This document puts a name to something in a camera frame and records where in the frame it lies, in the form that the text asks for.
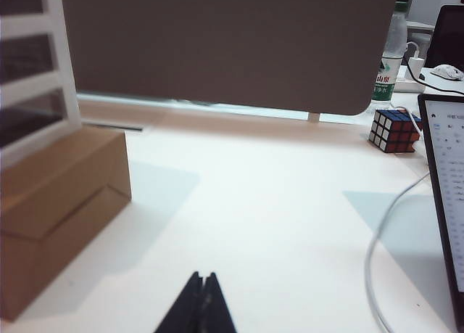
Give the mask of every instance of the computer mouse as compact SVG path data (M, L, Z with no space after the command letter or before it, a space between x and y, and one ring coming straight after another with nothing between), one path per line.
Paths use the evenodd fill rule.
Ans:
M449 81L460 81L464 79L464 73L451 65L438 65L433 68L430 73Z

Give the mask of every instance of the chair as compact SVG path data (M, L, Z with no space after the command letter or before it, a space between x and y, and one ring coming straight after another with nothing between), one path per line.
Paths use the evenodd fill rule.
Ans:
M453 65L464 70L464 6L444 5L435 25L425 67Z

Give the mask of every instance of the water bottle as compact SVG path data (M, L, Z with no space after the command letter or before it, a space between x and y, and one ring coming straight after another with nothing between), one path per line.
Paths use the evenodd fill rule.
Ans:
M407 0L397 0L369 108L388 109L399 66L407 48Z

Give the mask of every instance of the cardboard box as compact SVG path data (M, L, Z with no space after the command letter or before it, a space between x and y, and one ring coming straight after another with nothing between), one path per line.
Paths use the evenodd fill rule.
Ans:
M84 127L2 171L1 317L15 319L130 199L122 132Z

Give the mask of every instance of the bottle label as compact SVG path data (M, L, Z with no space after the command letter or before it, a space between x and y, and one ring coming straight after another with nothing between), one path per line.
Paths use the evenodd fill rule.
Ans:
M397 81L401 60L401 57L396 59L391 57L382 57L372 99L375 99L376 101L389 101L392 99L394 84Z

